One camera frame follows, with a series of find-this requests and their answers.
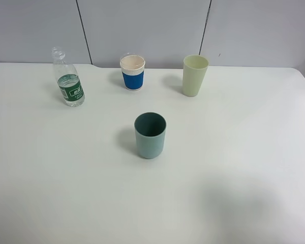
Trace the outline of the teal plastic cup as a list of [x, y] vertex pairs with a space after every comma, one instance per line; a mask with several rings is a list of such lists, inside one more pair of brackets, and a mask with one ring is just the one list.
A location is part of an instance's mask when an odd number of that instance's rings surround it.
[[134, 122], [138, 154], [146, 159], [158, 157], [164, 148], [166, 120], [158, 113], [146, 112]]

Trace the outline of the clear bottle green label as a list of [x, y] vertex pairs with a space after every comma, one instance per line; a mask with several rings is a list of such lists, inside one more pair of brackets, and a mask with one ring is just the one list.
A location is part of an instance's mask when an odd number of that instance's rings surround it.
[[60, 47], [53, 47], [51, 56], [54, 75], [64, 101], [70, 107], [82, 105], [85, 94], [75, 66], [66, 61], [66, 54]]

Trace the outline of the blue sleeved paper cup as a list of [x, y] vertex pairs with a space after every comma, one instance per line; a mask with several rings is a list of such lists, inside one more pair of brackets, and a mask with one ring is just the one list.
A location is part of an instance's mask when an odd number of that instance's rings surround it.
[[120, 58], [119, 63], [126, 88], [132, 91], [141, 89], [145, 59], [139, 55], [127, 53]]

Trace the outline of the pale green plastic cup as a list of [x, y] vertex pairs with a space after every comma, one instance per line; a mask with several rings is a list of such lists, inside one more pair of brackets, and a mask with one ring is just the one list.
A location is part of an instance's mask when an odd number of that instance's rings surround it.
[[189, 55], [184, 58], [182, 92], [185, 96], [198, 95], [208, 66], [208, 60], [200, 55]]

